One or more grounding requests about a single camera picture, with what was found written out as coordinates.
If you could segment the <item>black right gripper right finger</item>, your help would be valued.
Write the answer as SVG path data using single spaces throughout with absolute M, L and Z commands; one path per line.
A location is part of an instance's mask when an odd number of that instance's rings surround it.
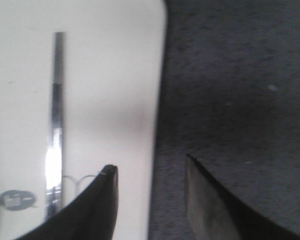
M 300 240 L 224 187 L 198 160 L 187 154 L 185 205 L 197 240 Z

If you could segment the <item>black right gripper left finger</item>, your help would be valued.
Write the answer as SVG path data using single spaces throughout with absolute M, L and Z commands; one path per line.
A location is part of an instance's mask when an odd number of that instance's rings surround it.
M 118 214 L 118 167 L 103 167 L 68 206 L 20 240 L 111 240 Z

